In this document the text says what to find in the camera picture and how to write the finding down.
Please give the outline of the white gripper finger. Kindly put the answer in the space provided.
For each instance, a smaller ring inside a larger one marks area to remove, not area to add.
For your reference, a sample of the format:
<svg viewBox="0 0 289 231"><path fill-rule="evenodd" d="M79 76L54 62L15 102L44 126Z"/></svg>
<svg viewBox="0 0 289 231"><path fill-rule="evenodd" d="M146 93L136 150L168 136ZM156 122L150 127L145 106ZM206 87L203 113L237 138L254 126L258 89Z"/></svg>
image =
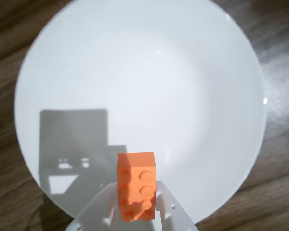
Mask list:
<svg viewBox="0 0 289 231"><path fill-rule="evenodd" d="M161 181L156 182L156 210L163 231L198 231L194 222Z"/></svg>
<svg viewBox="0 0 289 231"><path fill-rule="evenodd" d="M105 186L75 217L67 231L120 231L117 184Z"/></svg>

